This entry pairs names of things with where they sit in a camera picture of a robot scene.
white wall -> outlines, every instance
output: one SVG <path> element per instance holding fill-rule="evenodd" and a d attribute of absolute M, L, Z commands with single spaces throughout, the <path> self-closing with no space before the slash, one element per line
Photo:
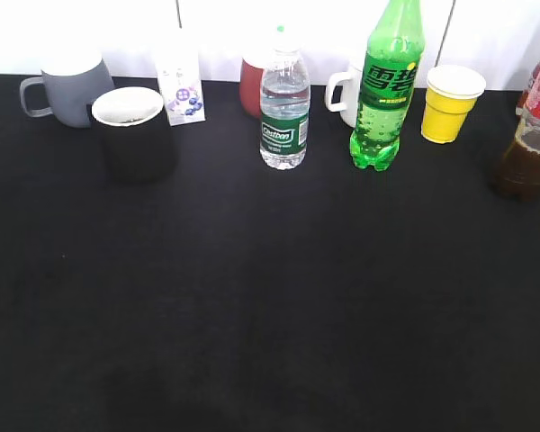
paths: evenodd
<path fill-rule="evenodd" d="M 427 49 L 419 86 L 436 60 L 452 0 L 421 3 Z M 385 5 L 385 0 L 181 0 L 181 13 L 199 46 L 204 79 L 238 80 L 243 47 L 261 29 L 286 21 L 303 29 L 312 82 L 324 84 L 364 48 Z M 38 74 L 50 44 L 78 40 L 97 44 L 116 76 L 153 77 L 151 42 L 176 26 L 174 0 L 5 1 L 0 73 Z M 457 0 L 442 63 L 476 68 L 491 89 L 521 89 L 539 59 L 540 0 Z"/>
<path fill-rule="evenodd" d="M 519 89 L 540 61 L 540 0 L 458 0 L 441 63 L 482 73 L 492 89 Z"/>

green soda bottle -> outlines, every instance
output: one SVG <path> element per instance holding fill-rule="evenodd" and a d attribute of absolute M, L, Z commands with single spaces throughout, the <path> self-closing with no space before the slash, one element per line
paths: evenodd
<path fill-rule="evenodd" d="M 390 0 L 364 61 L 350 154 L 358 168 L 383 171 L 400 147 L 425 41 L 419 0 Z"/>

cup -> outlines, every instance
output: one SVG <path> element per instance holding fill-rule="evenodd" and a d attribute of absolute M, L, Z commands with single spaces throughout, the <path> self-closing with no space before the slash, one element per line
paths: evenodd
<path fill-rule="evenodd" d="M 362 79 L 363 61 L 356 58 L 350 61 L 346 72 L 337 72 L 332 75 L 326 85 L 324 103 L 333 113 L 340 112 L 342 120 L 350 127 L 356 127 L 356 116 L 358 112 L 358 95 L 360 93 L 360 80 Z M 334 88 L 342 84 L 342 95 L 340 102 L 332 103 Z"/>
<path fill-rule="evenodd" d="M 176 149 L 160 93 L 146 87 L 112 90 L 94 101 L 92 118 L 115 180 L 146 183 L 173 171 Z"/>
<path fill-rule="evenodd" d="M 262 84 L 262 74 L 266 65 L 272 59 L 273 52 L 269 44 L 257 41 L 257 44 L 250 47 L 242 57 L 242 68 L 240 70 L 240 101 L 244 111 L 257 119 L 262 118 L 260 108 L 260 86 Z"/>
<path fill-rule="evenodd" d="M 468 67 L 443 65 L 430 69 L 427 85 L 422 136 L 437 144 L 452 142 L 484 93 L 486 80 Z"/>
<path fill-rule="evenodd" d="M 20 104 L 30 117 L 54 114 L 73 128 L 90 126 L 86 106 L 98 96 L 114 89 L 114 83 L 95 49 L 68 49 L 59 53 L 41 69 L 42 76 L 24 79 L 20 83 Z M 39 110 L 28 107 L 26 89 L 43 85 L 49 106 Z"/>

red mug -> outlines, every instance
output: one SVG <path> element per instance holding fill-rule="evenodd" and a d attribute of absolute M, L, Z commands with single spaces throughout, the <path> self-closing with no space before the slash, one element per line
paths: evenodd
<path fill-rule="evenodd" d="M 260 109 L 260 84 L 266 63 L 270 59 L 267 49 L 258 48 L 245 55 L 240 71 L 240 101 L 244 110 L 257 119 L 262 117 Z"/>

gray mug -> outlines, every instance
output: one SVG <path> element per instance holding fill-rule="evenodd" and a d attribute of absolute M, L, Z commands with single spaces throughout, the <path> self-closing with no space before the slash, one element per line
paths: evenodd
<path fill-rule="evenodd" d="M 114 89 L 114 82 L 102 55 L 96 50 L 67 51 L 57 55 L 41 69 L 42 76 L 24 79 L 20 83 L 20 104 L 30 117 L 54 114 L 73 128 L 90 126 L 87 105 L 98 96 Z M 44 85 L 49 107 L 34 110 L 26 103 L 26 89 Z"/>

